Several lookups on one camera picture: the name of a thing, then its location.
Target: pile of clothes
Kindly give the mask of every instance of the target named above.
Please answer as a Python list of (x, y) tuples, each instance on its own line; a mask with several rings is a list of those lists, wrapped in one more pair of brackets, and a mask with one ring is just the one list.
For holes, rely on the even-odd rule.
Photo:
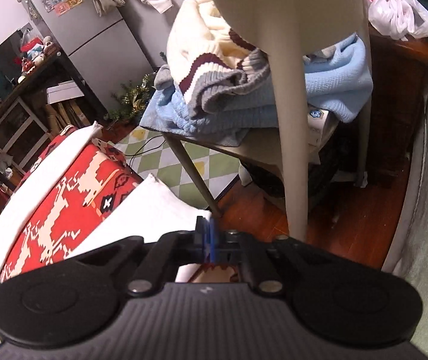
[[(304, 56), (308, 103), (354, 120), (372, 92), (357, 34)], [(237, 35), (212, 0), (186, 0), (167, 42), (167, 65), (140, 125), (225, 146), (249, 128), (278, 127), (266, 54)]]

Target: refrigerator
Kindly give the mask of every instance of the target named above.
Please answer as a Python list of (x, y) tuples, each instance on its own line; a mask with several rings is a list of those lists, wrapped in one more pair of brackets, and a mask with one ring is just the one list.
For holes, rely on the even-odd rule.
[(82, 1), (58, 16), (42, 0), (21, 0), (41, 35), (54, 37), (104, 107), (118, 108), (111, 94), (129, 80), (139, 83), (152, 67), (119, 10), (99, 17), (92, 0)]

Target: carpet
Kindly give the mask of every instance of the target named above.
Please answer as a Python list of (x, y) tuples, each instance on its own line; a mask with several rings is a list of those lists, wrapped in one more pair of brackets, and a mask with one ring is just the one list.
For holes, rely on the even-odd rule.
[[(152, 173), (183, 202), (205, 209), (206, 201), (169, 145), (163, 141), (159, 132), (137, 127), (115, 147), (126, 155), (129, 166), (143, 179)], [(237, 177), (239, 160), (192, 143), (183, 142), (183, 145), (213, 197), (220, 196)]]

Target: light blue knit garment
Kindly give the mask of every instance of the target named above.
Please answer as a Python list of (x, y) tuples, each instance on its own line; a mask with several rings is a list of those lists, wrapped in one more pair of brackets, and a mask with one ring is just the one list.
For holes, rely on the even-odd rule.
[[(336, 44), (331, 59), (305, 64), (304, 69), (308, 103), (334, 112), (345, 123), (354, 120), (371, 95), (366, 50), (356, 34)], [(245, 95), (223, 96), (230, 99), (222, 112), (192, 118), (179, 88), (168, 86), (156, 91), (140, 125), (199, 139), (211, 136), (211, 142), (227, 146), (239, 145), (247, 128), (278, 127), (271, 78)]]

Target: red patterned cloth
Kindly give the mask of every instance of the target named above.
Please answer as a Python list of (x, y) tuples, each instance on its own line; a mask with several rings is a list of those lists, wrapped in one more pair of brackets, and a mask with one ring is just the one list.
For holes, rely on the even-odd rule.
[[(21, 184), (75, 130), (66, 127)], [(26, 224), (6, 260), (0, 281), (65, 259), (141, 181), (126, 166), (124, 154), (93, 139)]]

